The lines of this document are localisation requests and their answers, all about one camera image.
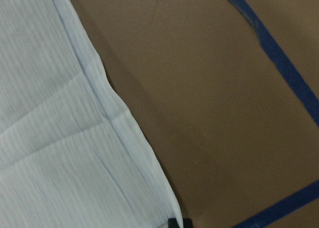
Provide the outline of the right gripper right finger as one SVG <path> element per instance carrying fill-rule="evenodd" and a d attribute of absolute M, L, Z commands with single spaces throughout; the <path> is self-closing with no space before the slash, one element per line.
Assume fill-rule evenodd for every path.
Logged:
<path fill-rule="evenodd" d="M 183 228 L 192 228 L 192 220 L 190 218 L 183 218 Z"/>

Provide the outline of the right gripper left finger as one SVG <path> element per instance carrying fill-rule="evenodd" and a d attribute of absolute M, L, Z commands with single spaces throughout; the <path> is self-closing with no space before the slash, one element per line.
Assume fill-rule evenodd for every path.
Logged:
<path fill-rule="evenodd" d="M 178 223 L 175 218 L 170 218 L 167 221 L 168 228 L 178 228 Z"/>

